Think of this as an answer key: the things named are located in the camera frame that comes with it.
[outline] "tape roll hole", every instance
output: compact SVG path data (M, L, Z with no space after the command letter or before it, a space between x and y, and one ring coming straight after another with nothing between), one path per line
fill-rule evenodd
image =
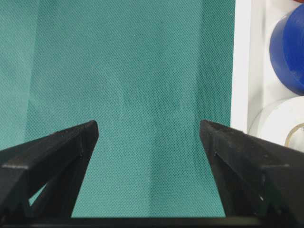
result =
M301 123L291 129L286 137L285 146L304 152L304 123Z

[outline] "teal cloth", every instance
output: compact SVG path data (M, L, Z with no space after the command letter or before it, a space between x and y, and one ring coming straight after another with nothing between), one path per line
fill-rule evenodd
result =
M0 149L95 119L74 217L223 216L234 0L0 0Z

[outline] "blue tape roll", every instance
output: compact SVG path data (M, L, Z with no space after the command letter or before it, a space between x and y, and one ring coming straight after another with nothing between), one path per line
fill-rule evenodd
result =
M269 51L280 81L294 93L304 95L304 4L277 23Z

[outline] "textured fabric surface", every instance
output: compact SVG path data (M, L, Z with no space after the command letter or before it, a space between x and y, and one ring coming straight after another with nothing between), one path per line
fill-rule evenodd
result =
M199 122L229 125L234 0L0 0L0 149L95 119L73 216L223 216Z

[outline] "tape roll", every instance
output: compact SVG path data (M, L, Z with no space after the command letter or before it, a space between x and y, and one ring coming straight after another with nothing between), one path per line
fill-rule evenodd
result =
M280 100L263 109L249 134L304 152L304 96Z
M304 95L304 4L282 18L270 39L270 60L280 81Z

